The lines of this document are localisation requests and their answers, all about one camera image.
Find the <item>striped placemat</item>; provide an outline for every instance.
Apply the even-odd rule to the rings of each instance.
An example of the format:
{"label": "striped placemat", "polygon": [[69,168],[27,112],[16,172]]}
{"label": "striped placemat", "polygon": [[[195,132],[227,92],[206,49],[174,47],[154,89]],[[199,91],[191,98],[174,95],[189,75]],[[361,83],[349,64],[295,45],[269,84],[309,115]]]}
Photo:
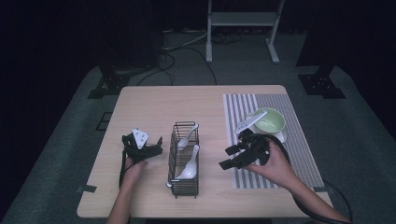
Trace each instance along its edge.
{"label": "striped placemat", "polygon": [[[229,146],[237,143],[237,136],[233,133],[233,130],[238,122],[245,120],[246,114],[252,113],[261,107],[271,107],[282,113],[286,120],[285,131],[288,136],[284,147],[289,153],[291,167],[308,187],[324,187],[318,167],[305,141],[303,130],[287,94],[224,94],[223,103]],[[280,188],[280,186],[271,183],[262,176],[245,169],[232,168],[230,171],[233,176],[233,187],[235,189]]]}

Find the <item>human arm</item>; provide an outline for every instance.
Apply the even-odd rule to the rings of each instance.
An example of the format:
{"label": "human arm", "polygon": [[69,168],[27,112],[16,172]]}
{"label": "human arm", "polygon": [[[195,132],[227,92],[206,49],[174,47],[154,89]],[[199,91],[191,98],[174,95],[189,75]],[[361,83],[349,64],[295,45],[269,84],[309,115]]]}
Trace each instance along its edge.
{"label": "human arm", "polygon": [[322,217],[350,222],[298,178],[282,151],[273,141],[270,141],[270,155],[269,161],[264,166],[250,164],[245,169],[262,175],[271,182],[287,189],[295,199],[311,212]]}
{"label": "human arm", "polygon": [[[133,161],[131,158],[127,158],[125,163],[126,167],[130,167]],[[131,213],[131,201],[134,186],[138,182],[142,170],[147,164],[148,163],[146,161],[140,161],[138,164],[131,166],[131,168],[125,172],[119,194],[117,195],[116,201],[114,202],[113,208],[108,216],[107,224],[125,224],[128,222]]]}

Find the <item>white spoon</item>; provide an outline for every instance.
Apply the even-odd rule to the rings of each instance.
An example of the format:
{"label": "white spoon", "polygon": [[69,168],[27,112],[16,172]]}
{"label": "white spoon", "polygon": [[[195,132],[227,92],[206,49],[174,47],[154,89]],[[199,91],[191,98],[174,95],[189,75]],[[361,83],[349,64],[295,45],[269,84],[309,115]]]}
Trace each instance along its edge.
{"label": "white spoon", "polygon": [[183,148],[189,143],[189,138],[190,138],[192,132],[193,132],[195,129],[197,129],[198,126],[199,126],[198,124],[195,124],[194,126],[192,126],[190,132],[189,132],[185,137],[183,137],[182,139],[180,139],[180,141],[178,141],[178,143],[177,143],[177,150],[183,150]]}
{"label": "white spoon", "polygon": [[267,114],[266,110],[263,110],[260,114],[253,116],[253,117],[249,117],[246,120],[239,122],[238,125],[236,125],[236,128],[234,130],[235,134],[239,134],[242,131],[244,131],[245,129],[247,129],[248,127],[250,127],[252,124],[254,124],[255,122],[257,122],[259,119],[261,119],[262,117],[264,117]]}
{"label": "white spoon", "polygon": [[[171,181],[178,181],[179,179],[193,179],[197,175],[197,162],[195,161],[195,159],[197,157],[199,148],[200,147],[198,145],[194,146],[191,160],[189,160],[189,162],[187,162],[186,167],[181,172],[181,174]],[[171,188],[172,184],[167,182],[166,187]]]}

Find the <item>wire basket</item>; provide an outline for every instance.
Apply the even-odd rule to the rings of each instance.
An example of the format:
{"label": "wire basket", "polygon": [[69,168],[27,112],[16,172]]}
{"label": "wire basket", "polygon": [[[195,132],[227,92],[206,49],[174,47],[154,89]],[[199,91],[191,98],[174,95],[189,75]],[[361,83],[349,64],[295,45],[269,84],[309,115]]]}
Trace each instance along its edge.
{"label": "wire basket", "polygon": [[187,145],[179,150],[177,149],[178,142],[188,137],[193,126],[196,123],[193,121],[179,121],[173,127],[171,136],[171,146],[169,153],[169,172],[168,172],[168,188],[172,190],[172,194],[177,196],[196,196],[198,195],[198,177],[199,177],[199,150],[195,157],[197,173],[194,178],[178,178],[187,162],[191,160],[193,148],[195,145],[199,146],[198,128],[192,131]]}

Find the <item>forearm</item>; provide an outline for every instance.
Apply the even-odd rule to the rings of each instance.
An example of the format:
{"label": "forearm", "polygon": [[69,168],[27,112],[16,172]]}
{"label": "forearm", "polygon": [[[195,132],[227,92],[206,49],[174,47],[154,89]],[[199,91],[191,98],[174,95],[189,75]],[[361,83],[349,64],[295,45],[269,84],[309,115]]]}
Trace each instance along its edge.
{"label": "forearm", "polygon": [[120,193],[114,202],[113,208],[111,209],[110,215],[107,219],[107,224],[128,222],[129,216],[131,215],[131,201],[132,201],[132,190],[120,189]]}
{"label": "forearm", "polygon": [[339,221],[350,222],[346,217],[336,211],[323,201],[312,189],[310,189],[301,180],[294,183],[294,186],[288,188],[290,193],[309,211]]}

